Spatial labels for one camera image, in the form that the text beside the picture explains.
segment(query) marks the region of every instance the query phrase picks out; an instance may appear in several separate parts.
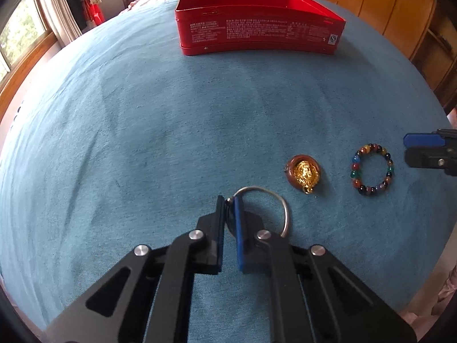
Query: curtain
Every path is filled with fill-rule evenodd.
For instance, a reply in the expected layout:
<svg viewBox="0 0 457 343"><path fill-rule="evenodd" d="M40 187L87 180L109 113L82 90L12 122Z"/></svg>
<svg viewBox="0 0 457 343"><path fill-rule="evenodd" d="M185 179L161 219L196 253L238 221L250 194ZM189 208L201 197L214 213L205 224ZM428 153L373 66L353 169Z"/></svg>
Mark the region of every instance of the curtain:
<svg viewBox="0 0 457 343"><path fill-rule="evenodd" d="M66 0L40 0L46 19L62 47L81 36Z"/></svg>

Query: tree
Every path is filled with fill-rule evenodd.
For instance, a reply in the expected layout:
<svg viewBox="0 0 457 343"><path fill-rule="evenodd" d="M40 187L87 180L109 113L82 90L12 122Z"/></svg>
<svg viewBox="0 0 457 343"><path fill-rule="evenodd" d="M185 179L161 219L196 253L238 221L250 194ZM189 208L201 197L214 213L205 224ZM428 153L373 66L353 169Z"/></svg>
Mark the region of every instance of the tree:
<svg viewBox="0 0 457 343"><path fill-rule="evenodd" d="M39 33L30 12L36 9L29 6L30 0L22 0L8 19L0 34L0 46L5 59L12 65L38 38Z"/></svg>

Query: blue fabric surface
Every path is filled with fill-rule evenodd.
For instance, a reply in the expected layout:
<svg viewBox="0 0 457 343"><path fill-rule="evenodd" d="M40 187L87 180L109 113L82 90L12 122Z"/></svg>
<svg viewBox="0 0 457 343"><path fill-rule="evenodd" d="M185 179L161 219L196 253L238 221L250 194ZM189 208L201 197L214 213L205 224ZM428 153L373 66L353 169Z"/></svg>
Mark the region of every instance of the blue fabric surface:
<svg viewBox="0 0 457 343"><path fill-rule="evenodd" d="M49 80L24 103L0 168L0 265L19 307L44 328L135 245L170 243L214 210L218 194L246 185L289 202L292 244L327 246L403 307L435 265L457 209L457 179L403 162L406 133L449 127L424 79L334 5L347 19L334 56L186 57L176 3L84 34L51 60ZM395 162L394 183L375 198L360 196L349 177L366 143L385 146ZM284 175L300 153L323 169L315 195ZM374 185L386 163L373 156L363 168ZM280 231L278 203L256 193L245 200ZM190 342L269 340L268 283L238 272L235 249L226 232L223 272L196 279Z"/></svg>

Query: metal screw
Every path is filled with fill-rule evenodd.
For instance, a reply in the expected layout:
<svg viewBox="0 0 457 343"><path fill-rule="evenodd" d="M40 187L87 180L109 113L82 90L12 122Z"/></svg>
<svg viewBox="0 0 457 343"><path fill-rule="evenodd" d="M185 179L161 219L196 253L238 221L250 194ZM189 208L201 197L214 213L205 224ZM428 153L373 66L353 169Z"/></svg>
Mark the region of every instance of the metal screw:
<svg viewBox="0 0 457 343"><path fill-rule="evenodd" d="M143 256L148 254L149 248L146 245L138 245L133 252L137 256Z"/></svg>
<svg viewBox="0 0 457 343"><path fill-rule="evenodd" d="M193 230L193 231L190 231L189 232L189 238L191 240L199 240L201 239L205 234L203 233L203 231L200 231L200 230Z"/></svg>
<svg viewBox="0 0 457 343"><path fill-rule="evenodd" d="M311 246L311 254L321 256L325 254L325 248L322 245Z"/></svg>
<svg viewBox="0 0 457 343"><path fill-rule="evenodd" d="M259 240L268 240L271 237L271 232L268 230L260 230L257 232L257 238Z"/></svg>

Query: red tin box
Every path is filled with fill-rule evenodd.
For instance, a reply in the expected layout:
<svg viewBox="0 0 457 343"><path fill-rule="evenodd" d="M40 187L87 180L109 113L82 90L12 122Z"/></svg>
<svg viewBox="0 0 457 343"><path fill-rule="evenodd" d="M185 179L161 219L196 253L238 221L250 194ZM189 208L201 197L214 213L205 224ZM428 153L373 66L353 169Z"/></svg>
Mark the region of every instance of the red tin box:
<svg viewBox="0 0 457 343"><path fill-rule="evenodd" d="M346 21L314 0L179 0L185 55L247 49L333 54Z"/></svg>

